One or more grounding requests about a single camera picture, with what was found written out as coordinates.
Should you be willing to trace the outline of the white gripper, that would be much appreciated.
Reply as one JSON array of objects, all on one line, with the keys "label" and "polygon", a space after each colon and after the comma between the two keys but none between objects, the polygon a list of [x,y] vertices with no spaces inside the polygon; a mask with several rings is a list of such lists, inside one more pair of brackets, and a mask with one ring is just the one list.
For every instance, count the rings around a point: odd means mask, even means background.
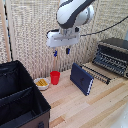
[{"label": "white gripper", "polygon": [[[60,46],[73,45],[79,42],[79,31],[78,27],[70,29],[55,29],[47,32],[47,43],[46,45],[51,48]],[[53,51],[54,57],[57,57],[58,51]],[[66,48],[66,54],[70,53],[70,48]]]}]

